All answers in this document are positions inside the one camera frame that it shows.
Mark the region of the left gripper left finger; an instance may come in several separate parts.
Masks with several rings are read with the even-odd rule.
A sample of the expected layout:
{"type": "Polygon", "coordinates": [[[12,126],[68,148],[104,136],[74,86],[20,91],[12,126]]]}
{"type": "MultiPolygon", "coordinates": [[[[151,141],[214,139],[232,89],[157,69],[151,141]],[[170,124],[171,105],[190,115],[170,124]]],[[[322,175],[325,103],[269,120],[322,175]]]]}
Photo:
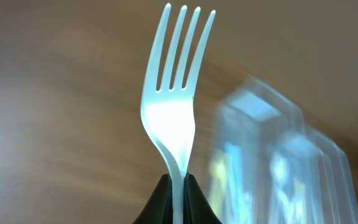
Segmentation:
{"type": "Polygon", "coordinates": [[[172,222],[172,180],[168,174],[164,174],[133,224],[172,224],[172,222]]]}

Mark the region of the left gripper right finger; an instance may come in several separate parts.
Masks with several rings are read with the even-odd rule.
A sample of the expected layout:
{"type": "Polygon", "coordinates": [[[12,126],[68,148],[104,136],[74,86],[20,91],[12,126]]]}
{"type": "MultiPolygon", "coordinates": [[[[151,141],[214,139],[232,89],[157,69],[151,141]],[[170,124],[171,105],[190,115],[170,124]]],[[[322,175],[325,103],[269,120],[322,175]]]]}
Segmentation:
{"type": "Polygon", "coordinates": [[[184,224],[221,224],[194,175],[187,173],[183,193],[184,224]]]}

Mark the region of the thin white fork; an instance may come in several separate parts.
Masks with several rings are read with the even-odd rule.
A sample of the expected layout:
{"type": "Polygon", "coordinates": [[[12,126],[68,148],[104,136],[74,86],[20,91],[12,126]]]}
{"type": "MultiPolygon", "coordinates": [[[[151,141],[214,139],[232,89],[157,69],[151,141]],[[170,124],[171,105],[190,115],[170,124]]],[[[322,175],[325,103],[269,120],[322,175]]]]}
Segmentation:
{"type": "Polygon", "coordinates": [[[140,116],[144,129],[162,155],[172,180],[173,223],[183,224],[184,179],[188,171],[195,138],[195,90],[216,12],[210,12],[191,66],[186,68],[201,8],[197,7],[193,12],[178,63],[175,63],[178,42],[187,11],[187,6],[181,7],[163,73],[159,74],[171,7],[171,4],[165,5],[155,33],[142,89],[140,116]]]}

